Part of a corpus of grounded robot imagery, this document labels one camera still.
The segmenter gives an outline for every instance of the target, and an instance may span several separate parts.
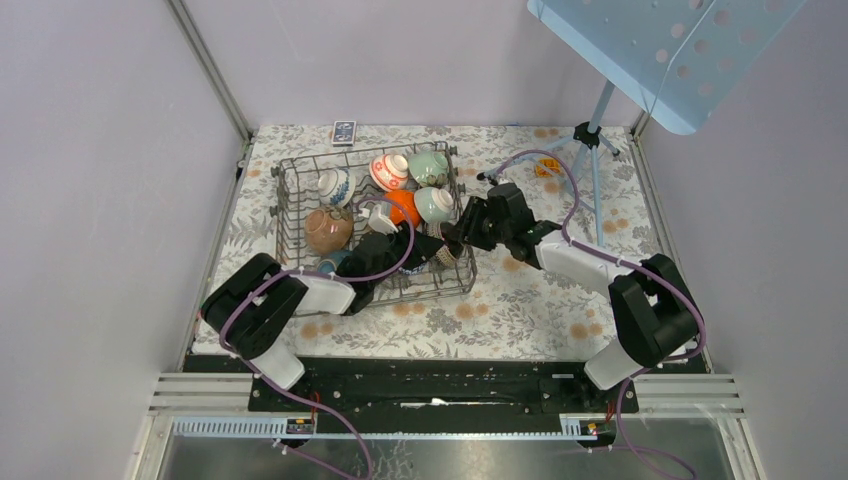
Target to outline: brown cup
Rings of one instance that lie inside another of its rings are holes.
[[[353,214],[339,207],[319,207],[304,223],[306,244],[319,255],[341,250],[353,233]]]

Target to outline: white bowl with red pattern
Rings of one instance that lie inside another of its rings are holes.
[[[403,155],[380,155],[368,166],[371,178],[387,192],[406,188],[409,181],[409,164]]]

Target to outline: perforated panel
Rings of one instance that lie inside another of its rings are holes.
[[[529,0],[527,8],[646,111],[659,93],[654,118],[686,135],[804,1]]]

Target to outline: wire dish rack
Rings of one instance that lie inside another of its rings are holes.
[[[350,205],[362,198],[382,197],[385,194],[368,173],[371,160],[390,153],[409,158],[426,150],[440,151],[448,160],[448,184],[445,187],[454,199],[451,222],[455,222],[462,213],[465,185],[456,181],[457,170],[451,158],[451,155],[456,155],[456,147],[450,147],[447,142],[394,145],[281,160],[277,167],[271,169],[271,175],[277,177],[277,207],[271,207],[271,215],[277,217],[277,260],[289,268],[303,266],[314,269],[321,258],[306,245],[303,233],[307,215],[321,205],[318,200],[318,177],[321,172],[346,168],[355,176],[356,189],[346,207],[350,208]],[[417,188],[418,185],[410,178],[406,189],[414,191]],[[353,235],[346,248],[354,248],[368,231],[367,219],[354,216]],[[462,295],[471,291],[476,278],[474,252],[466,248],[453,267],[445,267],[433,258],[417,273],[407,275],[396,272],[390,275],[377,287],[374,301],[368,307]]]

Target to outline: wall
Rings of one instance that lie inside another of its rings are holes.
[[[254,127],[574,125],[603,88],[526,0],[186,3]],[[638,114],[617,92],[604,123]]]
[[[0,478],[123,475],[239,148],[164,2],[0,6]]]
[[[704,128],[648,162],[709,348],[770,480],[841,478],[848,420],[848,4],[807,2]]]

